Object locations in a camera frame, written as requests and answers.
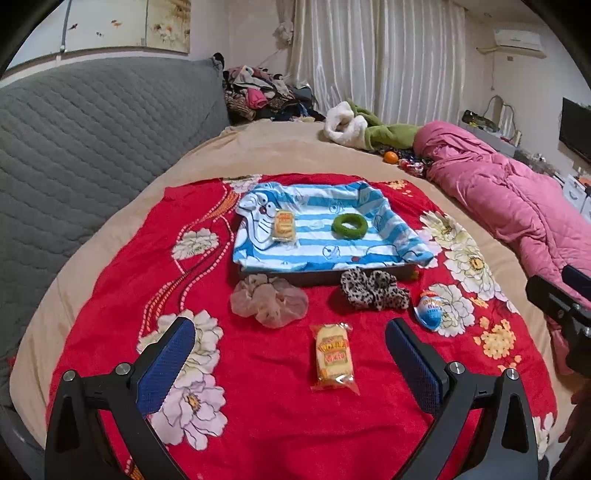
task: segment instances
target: plastic food package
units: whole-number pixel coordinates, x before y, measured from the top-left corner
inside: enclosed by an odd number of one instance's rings
[[[273,225],[273,240],[276,242],[296,241],[296,218],[287,210],[277,210]]]
[[[359,388],[353,376],[353,359],[349,348],[352,329],[346,323],[311,325],[316,338],[316,367],[318,383],[312,390],[348,387],[359,395]]]

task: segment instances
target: person's hand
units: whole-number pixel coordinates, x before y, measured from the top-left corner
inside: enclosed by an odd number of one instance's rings
[[[573,396],[570,397],[570,402],[575,405],[575,408],[570,414],[564,432],[558,438],[560,443],[565,442],[569,437],[578,437],[581,430],[585,435],[590,431],[591,381],[587,381],[583,388],[573,393]]]
[[[560,454],[559,463],[568,462],[591,435],[591,381],[587,381],[583,388],[575,392],[570,401],[575,408],[570,414],[563,434],[558,438],[561,443],[567,440],[569,442]]]

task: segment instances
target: orange fruit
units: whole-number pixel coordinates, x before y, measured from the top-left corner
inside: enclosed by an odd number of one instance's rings
[[[396,155],[396,153],[394,152],[386,152],[384,154],[384,161],[386,163],[390,163],[392,165],[396,165],[398,163],[398,155]]]

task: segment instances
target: floral pattern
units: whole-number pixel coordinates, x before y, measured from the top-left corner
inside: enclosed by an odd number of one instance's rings
[[[394,180],[388,182],[386,185],[394,190],[402,190],[404,187],[406,187],[407,183],[404,180]]]
[[[428,229],[423,228],[421,230],[417,230],[417,235],[425,243],[425,245],[427,245],[427,248],[433,254],[433,259],[425,267],[419,266],[419,268],[438,267],[439,263],[437,262],[437,256],[443,251],[443,248],[441,248],[441,246],[433,240],[433,235]]]
[[[478,297],[475,299],[470,299],[470,301],[483,309],[488,309],[488,304],[484,300],[479,299]]]
[[[188,318],[195,325],[195,346],[187,357],[179,377],[191,373],[196,381],[203,381],[204,376],[211,374],[220,360],[217,342],[223,336],[223,330],[217,325],[217,319],[210,317],[207,310],[202,310],[196,315],[193,315],[191,310],[185,310],[179,315],[174,313],[162,315],[158,319],[158,329],[139,339],[136,350],[141,353],[149,344],[158,342],[177,316]]]
[[[515,355],[511,361],[509,356],[511,350],[515,348],[515,333],[511,330],[511,324],[508,320],[502,319],[499,323],[493,325],[493,323],[486,317],[480,317],[478,325],[484,331],[480,336],[473,337],[474,343],[482,345],[484,354],[499,360],[501,358],[508,359],[508,365],[498,365],[501,372],[505,371],[506,368],[516,368],[517,364],[521,362],[521,355]]]
[[[519,310],[517,310],[517,307],[515,307],[515,305],[513,305],[513,302],[505,296],[505,294],[501,291],[501,287],[498,284],[496,285],[495,297],[498,298],[500,301],[504,301],[507,310],[509,310],[511,313],[516,313],[517,315],[520,314]]]
[[[472,240],[464,227],[449,215],[443,216],[439,212],[424,212],[424,215],[419,218],[435,241],[443,248],[459,249],[465,242]]]
[[[213,376],[197,372],[179,376],[160,410],[150,418],[163,443],[178,445],[186,438],[195,450],[205,450],[207,436],[219,437],[228,423],[220,411],[226,404],[224,389],[216,386]]]
[[[437,329],[439,335],[455,337],[465,333],[466,327],[474,325],[474,305],[462,297],[458,287],[437,283],[429,287],[429,290],[439,295],[443,301],[443,319]]]
[[[543,424],[541,417],[534,417],[535,440],[538,443],[538,460],[544,458],[544,454],[548,449],[550,429],[553,424],[554,416],[552,415],[552,412],[546,414]]]
[[[195,325],[195,346],[150,423],[163,443],[178,445],[186,438],[194,449],[205,450],[207,436],[219,437],[228,423],[220,411],[226,404],[224,389],[216,386],[211,375],[219,362],[217,342],[223,335],[217,319],[207,310],[196,315],[191,310],[179,315],[162,315],[158,329],[139,339],[136,349],[141,353],[149,344],[160,340],[177,316],[188,318]]]
[[[198,232],[188,231],[173,247],[173,258],[186,260],[217,248],[219,244],[217,234],[211,232],[208,228],[201,228]]]
[[[233,179],[223,179],[223,182],[230,185],[236,193],[250,192],[259,181],[262,175],[246,175],[243,177],[235,177]]]
[[[463,245],[445,252],[445,256],[447,260],[443,264],[467,292],[476,293],[484,301],[501,293],[499,284],[492,278],[491,269],[471,237]]]

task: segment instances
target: white peony print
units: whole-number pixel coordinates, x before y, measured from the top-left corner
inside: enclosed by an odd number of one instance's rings
[[[554,424],[554,416],[552,412],[547,413],[544,417],[544,424],[540,417],[534,417],[535,440],[538,443],[538,460],[544,458],[544,454],[548,448],[548,439],[550,438],[550,429]]]
[[[439,266],[437,256],[443,251],[443,248],[441,248],[437,242],[433,241],[433,235],[429,229],[423,228],[417,230],[417,235],[423,242],[425,242],[425,245],[427,245],[427,248],[433,254],[433,259],[425,267],[419,265],[419,268],[436,268]]]
[[[195,450],[207,448],[207,436],[219,437],[228,419],[220,411],[226,404],[224,389],[217,387],[212,375],[197,375],[197,370],[179,376],[162,407],[150,418],[160,440],[178,445],[183,437]]]
[[[480,249],[472,237],[457,249],[445,252],[443,263],[455,280],[461,282],[464,290],[476,293],[481,300],[490,300],[500,287],[492,278],[491,269],[486,265]]]
[[[212,233],[209,228],[202,228],[198,232],[188,231],[173,247],[173,258],[186,260],[216,248],[219,244],[217,234]]]
[[[236,177],[234,179],[223,179],[223,182],[230,185],[236,193],[250,192],[259,181],[262,175],[246,175],[243,177]]]
[[[420,220],[434,240],[443,248],[454,249],[463,245],[470,237],[464,227],[449,215],[439,212],[424,212]]]
[[[441,297],[443,302],[443,318],[437,329],[439,335],[455,337],[465,333],[466,327],[474,325],[474,305],[468,299],[462,297],[462,292],[455,285],[443,285],[437,283],[429,287]]]
[[[160,340],[177,316],[186,317],[195,325],[195,346],[189,357],[187,357],[187,361],[178,374],[177,380],[183,375],[191,373],[191,378],[196,381],[203,381],[204,376],[211,374],[220,360],[217,342],[223,336],[223,330],[217,325],[217,319],[210,317],[207,310],[202,310],[196,315],[193,315],[191,310],[185,310],[179,315],[174,313],[162,315],[158,319],[158,330],[139,339],[136,350],[141,353],[149,344]]]
[[[509,310],[511,313],[516,313],[517,315],[521,315],[519,313],[519,310],[517,310],[517,307],[515,305],[513,305],[513,302],[510,301],[505,296],[505,294],[501,290],[501,286],[497,282],[495,282],[495,297],[497,299],[499,299],[500,301],[504,301],[505,302],[505,305],[507,307],[507,310]]]

